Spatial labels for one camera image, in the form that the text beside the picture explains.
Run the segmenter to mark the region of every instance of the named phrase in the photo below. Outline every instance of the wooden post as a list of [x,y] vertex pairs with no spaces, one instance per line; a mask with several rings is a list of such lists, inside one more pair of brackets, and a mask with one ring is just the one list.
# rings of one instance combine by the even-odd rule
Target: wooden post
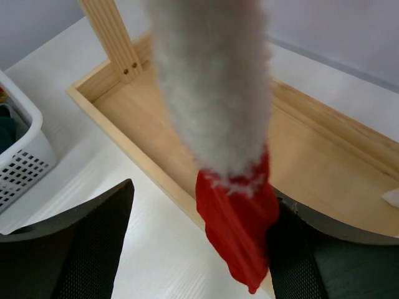
[[114,0],[79,0],[79,4],[121,81],[131,82],[143,68]]

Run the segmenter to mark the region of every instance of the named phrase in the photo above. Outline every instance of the wooden frame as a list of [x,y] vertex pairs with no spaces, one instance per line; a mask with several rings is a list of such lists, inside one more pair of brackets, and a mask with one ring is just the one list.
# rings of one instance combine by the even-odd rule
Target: wooden frame
[[[75,102],[201,228],[196,166],[168,122],[151,63],[151,34],[131,42],[113,0],[80,0],[109,59],[67,89]],[[381,195],[399,185],[399,144],[273,80],[271,183],[348,224],[399,234]],[[269,279],[265,289],[272,295]]]

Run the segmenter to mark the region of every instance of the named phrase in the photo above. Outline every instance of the dark green cloth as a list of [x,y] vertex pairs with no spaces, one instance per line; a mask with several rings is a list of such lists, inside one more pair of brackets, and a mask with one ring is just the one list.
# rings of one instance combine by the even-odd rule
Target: dark green cloth
[[16,122],[6,107],[0,107],[0,154],[16,141]]

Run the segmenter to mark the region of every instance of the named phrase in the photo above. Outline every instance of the wooden tray bottom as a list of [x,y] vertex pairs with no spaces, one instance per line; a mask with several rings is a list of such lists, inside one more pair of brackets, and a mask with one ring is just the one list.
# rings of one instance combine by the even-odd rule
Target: wooden tray bottom
[[[170,126],[153,67],[94,105],[194,197],[198,169]],[[399,235],[399,211],[381,199],[398,181],[276,106],[269,133],[273,186],[342,222]]]

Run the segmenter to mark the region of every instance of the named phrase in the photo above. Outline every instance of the textured black pad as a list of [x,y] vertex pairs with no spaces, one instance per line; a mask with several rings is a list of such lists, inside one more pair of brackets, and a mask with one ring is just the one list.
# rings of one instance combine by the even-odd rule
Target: textured black pad
[[276,299],[397,299],[399,240],[351,227],[276,191],[267,233]]
[[111,298],[133,195],[127,180],[50,219],[0,235],[0,298]]

